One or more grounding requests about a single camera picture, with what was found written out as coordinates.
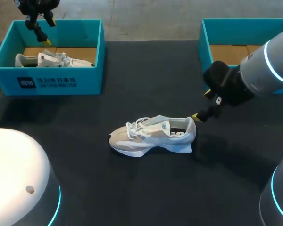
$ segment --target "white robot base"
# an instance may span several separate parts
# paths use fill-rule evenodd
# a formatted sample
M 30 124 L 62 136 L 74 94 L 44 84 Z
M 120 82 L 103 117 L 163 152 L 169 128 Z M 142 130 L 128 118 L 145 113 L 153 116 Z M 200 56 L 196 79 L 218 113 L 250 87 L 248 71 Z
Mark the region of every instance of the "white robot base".
M 0 129 L 0 226 L 65 226 L 62 190 L 30 136 Z

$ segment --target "concrete floor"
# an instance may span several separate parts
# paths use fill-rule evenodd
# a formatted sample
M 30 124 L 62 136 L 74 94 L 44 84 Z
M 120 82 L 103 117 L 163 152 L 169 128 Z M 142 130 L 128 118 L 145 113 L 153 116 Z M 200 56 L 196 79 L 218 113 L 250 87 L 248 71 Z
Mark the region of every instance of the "concrete floor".
M 100 18 L 106 40 L 194 40 L 206 17 L 283 17 L 283 0 L 61 0 L 55 18 Z M 25 19 L 0 0 L 0 41 L 12 20 Z

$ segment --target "black tablecloth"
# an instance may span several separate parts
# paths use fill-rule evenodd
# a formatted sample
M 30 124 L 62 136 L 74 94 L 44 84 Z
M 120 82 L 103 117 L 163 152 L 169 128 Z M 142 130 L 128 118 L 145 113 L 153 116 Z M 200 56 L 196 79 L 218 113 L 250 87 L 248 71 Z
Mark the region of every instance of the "black tablecloth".
M 128 158 L 110 149 L 114 129 L 140 117 L 190 116 L 209 104 L 203 92 L 197 41 L 107 42 L 100 96 L 0 90 L 0 127 L 44 148 L 69 226 L 260 225 L 260 191 L 283 156 L 283 95 L 197 124 L 192 154 Z

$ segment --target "shoe heel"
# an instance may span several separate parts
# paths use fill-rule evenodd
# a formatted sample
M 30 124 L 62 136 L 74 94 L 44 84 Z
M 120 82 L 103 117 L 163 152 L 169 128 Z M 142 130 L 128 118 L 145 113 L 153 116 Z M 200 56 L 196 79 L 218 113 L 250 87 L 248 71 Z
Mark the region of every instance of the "shoe heel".
M 160 147 L 163 147 L 171 152 L 176 153 L 191 153 L 192 147 L 191 144 L 184 144 L 184 145 L 161 145 Z

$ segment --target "white sneaker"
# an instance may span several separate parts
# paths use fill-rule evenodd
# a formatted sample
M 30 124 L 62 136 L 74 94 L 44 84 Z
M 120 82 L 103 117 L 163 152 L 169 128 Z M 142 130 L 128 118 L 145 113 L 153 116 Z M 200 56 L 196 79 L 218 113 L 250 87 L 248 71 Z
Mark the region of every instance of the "white sneaker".
M 24 56 L 17 54 L 15 58 L 15 67 L 37 67 L 38 56 Z
M 94 67 L 94 64 L 86 60 L 66 57 L 65 53 L 52 53 L 44 50 L 37 56 L 24 56 L 17 54 L 16 67 Z
M 140 118 L 135 123 L 113 131 L 109 143 L 116 151 L 142 157 L 154 147 L 163 147 L 171 152 L 191 153 L 191 143 L 196 137 L 196 125 L 191 117 Z
M 65 53 L 52 53 L 47 49 L 38 55 L 38 64 L 54 67 L 94 67 L 94 64 L 87 60 L 79 60 L 67 57 Z

